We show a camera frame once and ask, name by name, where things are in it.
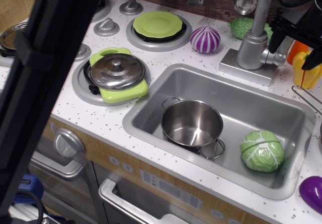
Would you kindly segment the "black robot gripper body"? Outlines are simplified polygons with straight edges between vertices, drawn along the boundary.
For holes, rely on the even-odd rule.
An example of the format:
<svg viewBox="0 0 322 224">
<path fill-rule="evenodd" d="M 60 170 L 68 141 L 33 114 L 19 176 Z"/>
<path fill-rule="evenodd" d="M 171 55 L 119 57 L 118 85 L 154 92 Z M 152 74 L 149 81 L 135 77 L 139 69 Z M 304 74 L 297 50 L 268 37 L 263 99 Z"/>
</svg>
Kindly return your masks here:
<svg viewBox="0 0 322 224">
<path fill-rule="evenodd" d="M 306 11 L 278 8 L 270 26 L 286 24 L 287 36 L 312 49 L 321 49 L 321 2 Z"/>
</svg>

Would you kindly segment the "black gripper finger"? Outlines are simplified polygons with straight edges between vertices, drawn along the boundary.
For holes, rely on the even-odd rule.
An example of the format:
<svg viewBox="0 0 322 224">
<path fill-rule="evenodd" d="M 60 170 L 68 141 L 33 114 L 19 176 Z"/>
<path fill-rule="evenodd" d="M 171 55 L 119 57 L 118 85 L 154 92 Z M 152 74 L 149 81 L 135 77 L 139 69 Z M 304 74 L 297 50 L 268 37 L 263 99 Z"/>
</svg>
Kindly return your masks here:
<svg viewBox="0 0 322 224">
<path fill-rule="evenodd" d="M 268 50 L 270 53 L 275 53 L 276 50 L 279 48 L 285 37 L 287 36 L 286 34 L 286 24 L 281 24 L 281 25 L 271 25 L 272 28 L 272 36 L 270 43 L 268 45 Z"/>
<path fill-rule="evenodd" d="M 314 49 L 306 58 L 302 69 L 312 70 L 321 64 L 321 49 Z"/>
</svg>

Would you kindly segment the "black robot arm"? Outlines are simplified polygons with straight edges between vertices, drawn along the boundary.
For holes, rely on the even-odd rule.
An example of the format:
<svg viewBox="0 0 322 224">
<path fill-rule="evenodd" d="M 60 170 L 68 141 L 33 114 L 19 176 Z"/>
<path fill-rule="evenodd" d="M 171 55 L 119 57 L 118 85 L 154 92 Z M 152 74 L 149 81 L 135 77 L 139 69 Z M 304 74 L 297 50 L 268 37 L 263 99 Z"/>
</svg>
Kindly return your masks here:
<svg viewBox="0 0 322 224">
<path fill-rule="evenodd" d="M 250 69 L 262 67 L 261 57 L 274 54 L 289 37 L 312 48 L 302 69 L 311 70 L 321 64 L 321 0 L 277 0 L 282 8 L 277 9 L 270 27 L 273 34 L 268 42 L 264 30 L 271 0 L 258 0 L 252 28 L 246 33 L 242 47 L 255 51 Z"/>
</svg>

